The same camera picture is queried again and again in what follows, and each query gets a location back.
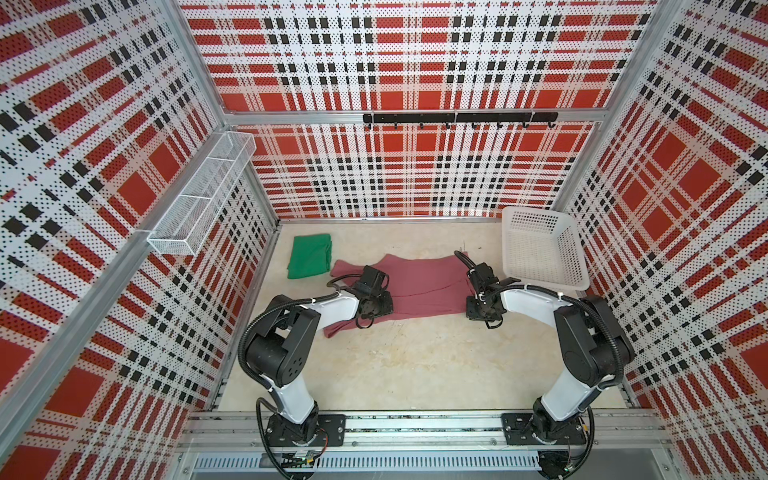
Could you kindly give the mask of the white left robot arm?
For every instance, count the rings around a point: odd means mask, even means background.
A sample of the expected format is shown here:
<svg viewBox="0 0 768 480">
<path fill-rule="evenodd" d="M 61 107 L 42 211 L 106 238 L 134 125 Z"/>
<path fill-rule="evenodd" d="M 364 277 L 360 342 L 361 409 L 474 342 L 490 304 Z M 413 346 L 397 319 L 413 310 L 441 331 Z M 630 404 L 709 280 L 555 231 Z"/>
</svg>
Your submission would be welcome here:
<svg viewBox="0 0 768 480">
<path fill-rule="evenodd" d="M 389 275 L 372 266 L 358 274 L 331 279 L 327 295 L 291 299 L 274 297 L 251 321 L 237 347 L 241 370 L 260 384 L 274 402 L 269 427 L 299 446 L 320 432 L 319 406 L 302 371 L 318 330 L 351 321 L 359 329 L 394 312 Z"/>
</svg>

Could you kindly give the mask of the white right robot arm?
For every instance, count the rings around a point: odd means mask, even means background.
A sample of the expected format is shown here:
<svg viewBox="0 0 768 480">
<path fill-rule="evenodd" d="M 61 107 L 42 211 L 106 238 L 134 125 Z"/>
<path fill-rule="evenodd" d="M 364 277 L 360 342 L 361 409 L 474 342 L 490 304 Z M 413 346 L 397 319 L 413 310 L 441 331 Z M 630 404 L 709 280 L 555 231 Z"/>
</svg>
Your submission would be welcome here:
<svg viewBox="0 0 768 480">
<path fill-rule="evenodd" d="M 505 314 L 518 313 L 557 334 L 563 371 L 550 390 L 534 401 L 522 430 L 538 443 L 557 443 L 602 392 L 622 383 L 625 366 L 636 357 L 634 347 L 607 301 L 599 296 L 574 298 L 518 279 L 500 280 L 485 263 L 462 262 L 468 267 L 473 290 L 466 300 L 469 320 L 491 330 L 503 324 Z"/>
</svg>

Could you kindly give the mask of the maroon tank top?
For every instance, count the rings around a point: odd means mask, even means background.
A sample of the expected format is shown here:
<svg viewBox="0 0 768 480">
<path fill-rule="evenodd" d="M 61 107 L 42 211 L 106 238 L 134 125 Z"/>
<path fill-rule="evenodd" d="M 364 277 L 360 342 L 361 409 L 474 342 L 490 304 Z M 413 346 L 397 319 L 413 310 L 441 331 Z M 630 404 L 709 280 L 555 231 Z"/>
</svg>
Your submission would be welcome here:
<svg viewBox="0 0 768 480">
<path fill-rule="evenodd" d="M 467 278 L 467 267 L 455 256 L 403 259 L 387 254 L 373 267 L 389 276 L 387 290 L 392 296 L 394 311 L 375 320 L 335 321 L 323 325 L 321 329 L 325 337 L 387 321 L 463 314 L 466 299 L 474 295 Z"/>
</svg>

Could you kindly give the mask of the green tank top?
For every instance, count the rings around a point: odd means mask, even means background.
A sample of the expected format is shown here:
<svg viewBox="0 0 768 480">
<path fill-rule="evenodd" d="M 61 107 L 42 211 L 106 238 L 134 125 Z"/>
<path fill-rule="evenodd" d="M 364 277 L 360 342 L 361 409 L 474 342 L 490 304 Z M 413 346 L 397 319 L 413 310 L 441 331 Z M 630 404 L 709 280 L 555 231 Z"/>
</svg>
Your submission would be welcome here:
<svg viewBox="0 0 768 480">
<path fill-rule="evenodd" d="M 328 273 L 331 259 L 330 234 L 295 236 L 287 267 L 287 278 L 295 280 Z"/>
</svg>

